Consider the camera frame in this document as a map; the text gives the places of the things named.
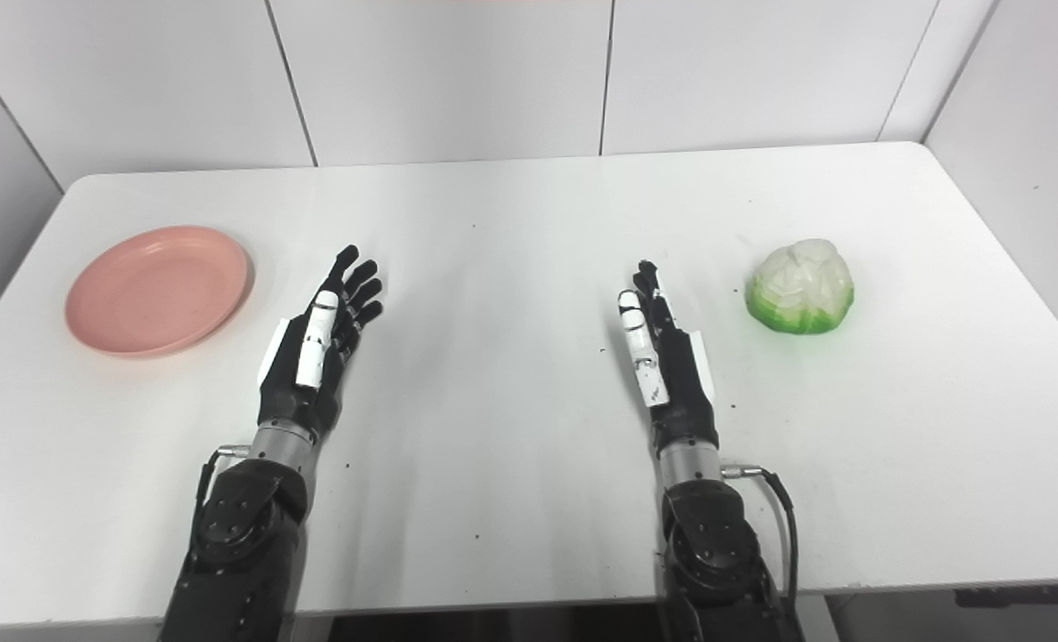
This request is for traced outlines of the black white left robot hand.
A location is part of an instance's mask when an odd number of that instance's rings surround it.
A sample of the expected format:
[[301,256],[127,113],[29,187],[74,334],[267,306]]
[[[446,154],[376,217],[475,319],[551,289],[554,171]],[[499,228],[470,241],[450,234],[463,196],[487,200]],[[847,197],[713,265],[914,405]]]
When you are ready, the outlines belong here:
[[384,285],[359,247],[338,252],[326,279],[289,318],[259,386],[259,425],[297,425],[322,436],[341,410],[340,385],[367,325],[381,316]]

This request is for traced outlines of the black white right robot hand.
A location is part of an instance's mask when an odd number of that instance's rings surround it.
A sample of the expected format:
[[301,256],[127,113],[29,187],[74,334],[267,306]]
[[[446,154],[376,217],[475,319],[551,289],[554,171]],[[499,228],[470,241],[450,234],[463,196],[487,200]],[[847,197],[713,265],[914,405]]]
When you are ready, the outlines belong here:
[[677,325],[656,264],[639,261],[632,288],[617,297],[617,310],[654,450],[679,442],[717,447],[714,385],[703,334]]

